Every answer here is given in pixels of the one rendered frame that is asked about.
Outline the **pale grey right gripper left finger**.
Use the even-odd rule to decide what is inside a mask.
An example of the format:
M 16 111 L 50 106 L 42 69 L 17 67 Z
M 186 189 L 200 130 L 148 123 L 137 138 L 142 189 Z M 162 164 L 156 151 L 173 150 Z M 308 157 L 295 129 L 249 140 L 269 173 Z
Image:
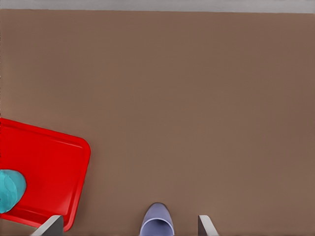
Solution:
M 30 236 L 63 236 L 63 216 L 51 216 Z

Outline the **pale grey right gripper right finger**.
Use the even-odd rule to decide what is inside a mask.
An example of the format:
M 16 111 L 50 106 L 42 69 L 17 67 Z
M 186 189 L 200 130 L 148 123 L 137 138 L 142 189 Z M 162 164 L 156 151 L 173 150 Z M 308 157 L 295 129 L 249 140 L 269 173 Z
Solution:
M 208 215 L 198 216 L 198 236 L 219 236 L 219 233 Z

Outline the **lavender blue cup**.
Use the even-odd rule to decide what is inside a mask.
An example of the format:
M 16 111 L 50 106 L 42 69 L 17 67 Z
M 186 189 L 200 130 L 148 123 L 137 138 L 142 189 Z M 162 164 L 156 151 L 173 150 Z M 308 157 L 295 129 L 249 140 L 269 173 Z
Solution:
M 171 215 L 163 203 L 153 203 L 146 211 L 139 236 L 174 236 Z

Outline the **teal bowl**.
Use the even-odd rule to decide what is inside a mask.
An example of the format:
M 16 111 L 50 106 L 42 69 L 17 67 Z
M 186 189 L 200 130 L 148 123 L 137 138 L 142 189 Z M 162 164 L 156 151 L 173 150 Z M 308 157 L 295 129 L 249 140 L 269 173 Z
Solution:
M 10 211 L 26 190 L 25 177 L 15 170 L 0 170 L 0 213 Z

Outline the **red plastic tray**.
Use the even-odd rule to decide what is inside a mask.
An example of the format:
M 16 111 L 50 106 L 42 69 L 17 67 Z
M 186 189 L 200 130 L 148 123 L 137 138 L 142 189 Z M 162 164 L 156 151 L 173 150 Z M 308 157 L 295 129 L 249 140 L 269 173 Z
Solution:
M 0 118 L 0 169 L 20 172 L 26 180 L 21 200 L 5 219 L 39 227 L 53 215 L 68 231 L 76 216 L 91 155 L 82 138 Z

